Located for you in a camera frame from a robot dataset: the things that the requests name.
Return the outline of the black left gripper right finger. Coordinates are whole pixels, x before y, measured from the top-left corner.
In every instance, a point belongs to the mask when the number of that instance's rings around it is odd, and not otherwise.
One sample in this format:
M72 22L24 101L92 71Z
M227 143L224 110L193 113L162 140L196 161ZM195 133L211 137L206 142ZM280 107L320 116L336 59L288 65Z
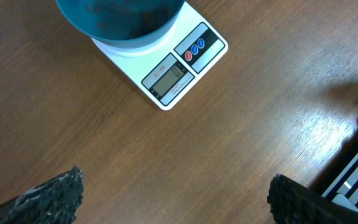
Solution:
M326 200L282 174L271 180L267 203L278 224L358 224L358 212Z

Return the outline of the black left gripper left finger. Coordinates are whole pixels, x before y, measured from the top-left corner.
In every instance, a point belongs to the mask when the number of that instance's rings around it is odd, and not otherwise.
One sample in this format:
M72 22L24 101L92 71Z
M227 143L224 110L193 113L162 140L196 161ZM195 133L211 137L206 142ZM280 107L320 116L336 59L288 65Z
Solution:
M83 201L83 171L77 166L0 204L0 223L71 224Z

